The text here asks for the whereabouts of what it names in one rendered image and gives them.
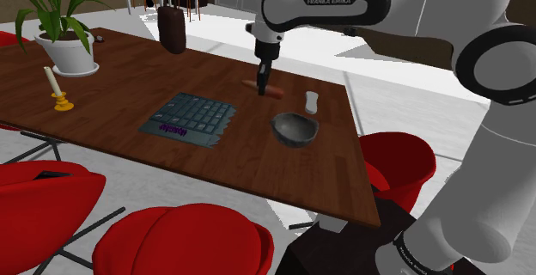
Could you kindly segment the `orange-brown sausage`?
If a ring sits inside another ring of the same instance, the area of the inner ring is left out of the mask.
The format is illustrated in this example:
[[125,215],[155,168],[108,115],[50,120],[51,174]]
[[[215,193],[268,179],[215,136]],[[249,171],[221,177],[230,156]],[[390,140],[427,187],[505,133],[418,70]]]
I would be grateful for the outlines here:
[[[259,92],[259,87],[257,86],[257,83],[253,80],[242,80],[241,83],[250,89],[253,89],[256,93]],[[284,92],[282,89],[278,87],[274,87],[271,85],[267,85],[265,87],[265,93],[264,96],[268,96],[274,99],[281,100],[283,98]]]

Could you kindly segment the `small white bottle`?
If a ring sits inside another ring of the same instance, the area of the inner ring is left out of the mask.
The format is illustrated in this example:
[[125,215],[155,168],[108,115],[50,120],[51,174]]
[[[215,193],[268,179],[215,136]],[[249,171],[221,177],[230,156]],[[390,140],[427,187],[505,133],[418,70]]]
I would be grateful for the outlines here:
[[318,99],[319,95],[313,91],[307,91],[305,93],[306,104],[305,111],[309,114],[316,114],[318,112]]

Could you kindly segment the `dark grey bowl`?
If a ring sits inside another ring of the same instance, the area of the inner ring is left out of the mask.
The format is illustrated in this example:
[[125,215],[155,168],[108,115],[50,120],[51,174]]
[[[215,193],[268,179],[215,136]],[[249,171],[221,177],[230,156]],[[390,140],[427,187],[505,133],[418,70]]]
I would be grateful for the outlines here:
[[280,113],[270,120],[275,139],[289,148],[302,148],[314,141],[319,130],[315,119],[298,113]]

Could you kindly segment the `dark brown vase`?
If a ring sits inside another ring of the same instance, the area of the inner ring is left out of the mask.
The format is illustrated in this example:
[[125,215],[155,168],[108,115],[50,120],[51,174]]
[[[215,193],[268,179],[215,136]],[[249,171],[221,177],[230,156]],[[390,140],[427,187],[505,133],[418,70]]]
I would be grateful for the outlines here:
[[157,9],[157,26],[161,45],[172,54],[186,50],[186,25],[183,10],[171,0]]

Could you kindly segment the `brown wooden table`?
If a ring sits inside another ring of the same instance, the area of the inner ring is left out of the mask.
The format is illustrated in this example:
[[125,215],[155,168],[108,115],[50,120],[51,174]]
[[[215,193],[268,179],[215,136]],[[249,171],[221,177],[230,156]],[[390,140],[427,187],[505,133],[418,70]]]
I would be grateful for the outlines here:
[[[377,228],[381,222],[362,157],[346,89],[338,84],[274,70],[281,100],[257,95],[241,83],[254,64],[188,50],[101,28],[94,46],[98,71],[60,77],[74,104],[54,109],[43,67],[51,60],[34,42],[0,47],[0,123],[205,180],[308,211]],[[319,95],[318,112],[305,111],[307,91]],[[211,149],[142,133],[138,128],[178,93],[236,107]],[[274,137],[270,120],[298,113],[319,123],[316,138],[289,148]]]

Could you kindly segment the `red chair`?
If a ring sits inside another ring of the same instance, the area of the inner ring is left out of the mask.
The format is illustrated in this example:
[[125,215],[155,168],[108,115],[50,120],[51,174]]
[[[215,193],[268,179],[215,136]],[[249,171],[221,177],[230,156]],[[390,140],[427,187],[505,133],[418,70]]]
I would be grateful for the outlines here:
[[267,275],[272,235],[213,204],[151,207],[125,216],[92,255],[94,275]]
[[106,177],[73,162],[28,161],[0,165],[0,275],[34,269],[41,275],[61,255],[93,264],[64,248],[125,211],[80,229],[101,196]]
[[436,156],[423,139],[399,132],[359,137],[373,194],[411,212],[423,187],[436,172]]

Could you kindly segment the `green plant in white pot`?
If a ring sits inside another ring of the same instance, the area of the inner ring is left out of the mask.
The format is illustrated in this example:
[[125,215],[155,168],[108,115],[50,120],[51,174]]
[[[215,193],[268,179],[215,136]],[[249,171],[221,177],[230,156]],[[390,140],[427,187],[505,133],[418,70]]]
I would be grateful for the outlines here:
[[41,45],[54,63],[53,71],[60,76],[88,76],[98,70],[94,61],[94,36],[90,29],[73,17],[76,8],[85,2],[98,0],[70,0],[62,8],[62,0],[28,0],[33,7],[20,9],[15,18],[15,37],[22,41],[22,25],[27,15],[35,13],[40,25],[35,41]]

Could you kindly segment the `white candle in yellow holder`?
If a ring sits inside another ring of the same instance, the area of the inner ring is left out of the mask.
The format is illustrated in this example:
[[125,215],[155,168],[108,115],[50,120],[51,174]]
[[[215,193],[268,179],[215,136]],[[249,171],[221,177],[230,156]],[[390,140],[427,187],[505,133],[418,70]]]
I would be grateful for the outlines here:
[[56,77],[54,76],[52,72],[52,69],[48,66],[44,66],[43,69],[52,87],[51,97],[55,99],[54,109],[59,112],[66,112],[66,111],[71,110],[74,107],[74,104],[69,102],[65,98],[66,93],[60,89],[58,82],[56,80]]

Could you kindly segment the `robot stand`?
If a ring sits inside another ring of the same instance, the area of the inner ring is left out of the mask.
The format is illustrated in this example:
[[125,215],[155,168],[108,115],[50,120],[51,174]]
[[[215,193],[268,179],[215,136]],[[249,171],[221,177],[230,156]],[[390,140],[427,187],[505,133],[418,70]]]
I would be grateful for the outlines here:
[[315,224],[287,246],[275,275],[380,275],[375,250],[415,218],[391,200],[376,199],[375,203],[379,228],[347,223],[334,233]]

